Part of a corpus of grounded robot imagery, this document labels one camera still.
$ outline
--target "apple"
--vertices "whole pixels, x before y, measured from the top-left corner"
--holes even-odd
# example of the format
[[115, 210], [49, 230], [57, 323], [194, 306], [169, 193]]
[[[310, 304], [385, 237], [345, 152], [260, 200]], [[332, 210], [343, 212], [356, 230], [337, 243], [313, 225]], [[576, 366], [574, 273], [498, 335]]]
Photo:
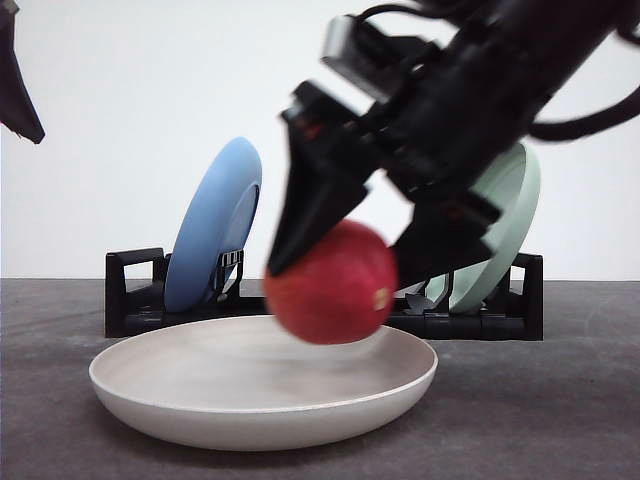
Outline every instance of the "apple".
[[284, 272], [267, 271], [263, 287], [268, 309], [291, 334], [316, 344], [349, 343], [387, 319], [397, 265], [377, 233], [342, 220]]

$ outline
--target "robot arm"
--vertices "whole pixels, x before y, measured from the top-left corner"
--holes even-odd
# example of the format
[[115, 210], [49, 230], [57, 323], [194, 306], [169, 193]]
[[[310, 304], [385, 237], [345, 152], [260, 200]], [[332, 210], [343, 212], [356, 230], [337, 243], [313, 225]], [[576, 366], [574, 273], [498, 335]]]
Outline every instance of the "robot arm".
[[[367, 195], [378, 168], [415, 204], [392, 247], [401, 287], [490, 258], [481, 237], [500, 211], [470, 187], [527, 134], [566, 140], [640, 113], [640, 93], [563, 124], [535, 118], [612, 32], [638, 43], [637, 0], [423, 0], [335, 19], [323, 61], [376, 102], [356, 115], [311, 82], [283, 113], [291, 168], [268, 268], [286, 270]], [[446, 48], [368, 22], [402, 11], [460, 29]]]
[[34, 143], [44, 138], [44, 130], [22, 81], [13, 51], [13, 32], [18, 6], [0, 0], [0, 122]]

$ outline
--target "white bowl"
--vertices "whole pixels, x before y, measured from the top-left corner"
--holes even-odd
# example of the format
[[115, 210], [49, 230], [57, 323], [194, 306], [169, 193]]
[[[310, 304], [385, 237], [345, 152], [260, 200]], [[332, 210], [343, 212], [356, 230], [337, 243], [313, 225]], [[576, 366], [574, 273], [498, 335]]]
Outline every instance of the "white bowl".
[[89, 367], [102, 403], [148, 435], [217, 450], [283, 450], [378, 428], [411, 408], [435, 374], [434, 350], [381, 327], [319, 346], [272, 316], [207, 320], [145, 333]]

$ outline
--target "white wall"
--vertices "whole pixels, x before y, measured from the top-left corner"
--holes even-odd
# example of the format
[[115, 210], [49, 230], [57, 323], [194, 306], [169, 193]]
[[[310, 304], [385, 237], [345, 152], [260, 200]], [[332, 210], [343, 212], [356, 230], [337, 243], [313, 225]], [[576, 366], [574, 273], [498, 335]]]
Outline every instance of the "white wall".
[[[107, 251], [170, 251], [215, 153], [248, 137], [264, 164], [246, 250], [260, 277], [277, 225], [287, 153], [279, 112], [313, 77], [355, 107], [368, 99], [322, 67], [327, 22], [365, 0], [21, 0], [16, 51], [47, 137], [2, 131], [2, 276], [102, 277]], [[388, 15], [391, 32], [452, 30]], [[638, 52], [607, 41], [546, 110], [569, 117], [635, 88]], [[543, 192], [525, 249], [546, 276], [640, 280], [639, 121], [563, 145], [539, 145]], [[392, 241], [409, 205], [381, 176], [352, 215]]]

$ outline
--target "black cable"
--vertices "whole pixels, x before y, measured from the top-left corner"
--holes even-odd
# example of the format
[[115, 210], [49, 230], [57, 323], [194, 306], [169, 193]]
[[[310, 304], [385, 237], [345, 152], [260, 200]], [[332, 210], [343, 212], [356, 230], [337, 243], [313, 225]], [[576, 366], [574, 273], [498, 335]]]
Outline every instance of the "black cable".
[[567, 122], [536, 122], [529, 127], [532, 137], [550, 142], [577, 140], [620, 125], [640, 115], [640, 86], [624, 100], [600, 112]]
[[378, 15], [380, 13], [388, 13], [388, 12], [399, 12], [399, 13], [409, 13], [411, 15], [416, 15], [418, 17], [423, 18], [431, 18], [431, 19], [440, 19], [450, 17], [455, 15], [459, 11], [461, 11], [464, 7], [466, 7], [468, 0], [460, 0], [459, 2], [453, 4], [449, 7], [432, 7], [432, 8], [415, 8], [409, 7], [407, 5], [398, 5], [394, 3], [386, 3], [383, 5], [376, 5], [375, 7], [371, 7], [366, 9], [360, 15], [356, 17], [356, 19], [360, 22], [364, 22], [366, 19], [373, 17], [374, 15]]

